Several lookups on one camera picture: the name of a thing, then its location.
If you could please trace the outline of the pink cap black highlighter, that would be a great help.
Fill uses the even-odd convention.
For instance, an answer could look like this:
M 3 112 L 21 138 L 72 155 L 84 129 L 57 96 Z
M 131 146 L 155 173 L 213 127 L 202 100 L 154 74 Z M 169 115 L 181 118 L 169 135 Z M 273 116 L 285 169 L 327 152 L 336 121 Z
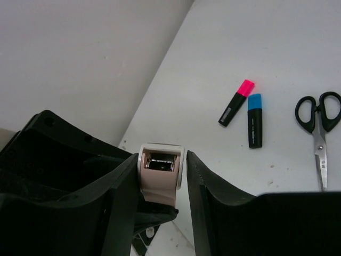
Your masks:
M 243 103 L 251 94 L 252 90 L 255 87 L 255 83 L 250 80 L 244 80 L 243 83 L 238 88 L 237 92 L 232 97 L 231 101 L 227 105 L 225 111 L 222 116 L 219 118 L 218 123 L 227 127 L 230 122 L 233 120 Z

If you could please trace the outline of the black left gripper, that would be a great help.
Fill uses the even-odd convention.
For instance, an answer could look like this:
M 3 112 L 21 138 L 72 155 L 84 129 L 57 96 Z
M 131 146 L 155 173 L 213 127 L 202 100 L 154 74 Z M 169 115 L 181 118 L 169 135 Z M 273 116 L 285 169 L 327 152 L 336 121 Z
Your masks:
M 1 193 L 23 190 L 39 201 L 56 200 L 101 178 L 132 155 L 44 110 L 1 150 Z M 139 184 L 133 237 L 177 214 L 172 206 L 146 202 Z

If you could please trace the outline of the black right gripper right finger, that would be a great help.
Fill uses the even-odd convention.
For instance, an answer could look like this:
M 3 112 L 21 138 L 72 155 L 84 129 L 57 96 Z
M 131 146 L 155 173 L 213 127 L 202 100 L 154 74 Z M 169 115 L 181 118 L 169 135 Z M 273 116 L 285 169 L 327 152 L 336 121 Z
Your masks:
M 251 195 L 192 151 L 187 183 L 196 255 L 340 255 L 340 193 Z

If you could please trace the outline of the black handled scissors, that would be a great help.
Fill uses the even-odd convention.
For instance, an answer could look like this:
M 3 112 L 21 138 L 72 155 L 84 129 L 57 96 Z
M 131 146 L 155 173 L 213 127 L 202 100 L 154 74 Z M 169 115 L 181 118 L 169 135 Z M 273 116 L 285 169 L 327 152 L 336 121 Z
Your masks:
M 328 118 L 327 116 L 325 99 L 330 97 L 340 101 L 340 95 L 338 93 L 328 91 L 321 94 L 318 101 L 312 96 L 302 97 L 295 107 L 295 118 L 297 123 L 303 130 L 313 135 L 316 170 L 322 192 L 327 191 L 328 172 L 326 134 L 340 122 L 340 114 L 335 118 Z M 310 120 L 305 122 L 299 116 L 299 109 L 301 105 L 307 101 L 311 103 L 311 115 Z

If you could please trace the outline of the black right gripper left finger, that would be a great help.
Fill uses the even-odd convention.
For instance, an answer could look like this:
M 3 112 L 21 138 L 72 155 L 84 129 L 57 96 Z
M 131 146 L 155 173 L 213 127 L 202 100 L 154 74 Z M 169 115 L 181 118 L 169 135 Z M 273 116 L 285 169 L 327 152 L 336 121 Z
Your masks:
M 129 255 L 138 200 L 137 154 L 56 200 L 1 193 L 1 255 Z

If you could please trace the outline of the blue cap black highlighter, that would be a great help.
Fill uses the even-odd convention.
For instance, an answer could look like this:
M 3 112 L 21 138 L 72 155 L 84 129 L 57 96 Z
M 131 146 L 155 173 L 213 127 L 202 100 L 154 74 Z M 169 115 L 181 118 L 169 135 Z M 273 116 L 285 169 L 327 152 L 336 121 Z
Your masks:
M 263 146 L 263 108 L 261 94 L 248 97 L 248 145 L 251 149 Z

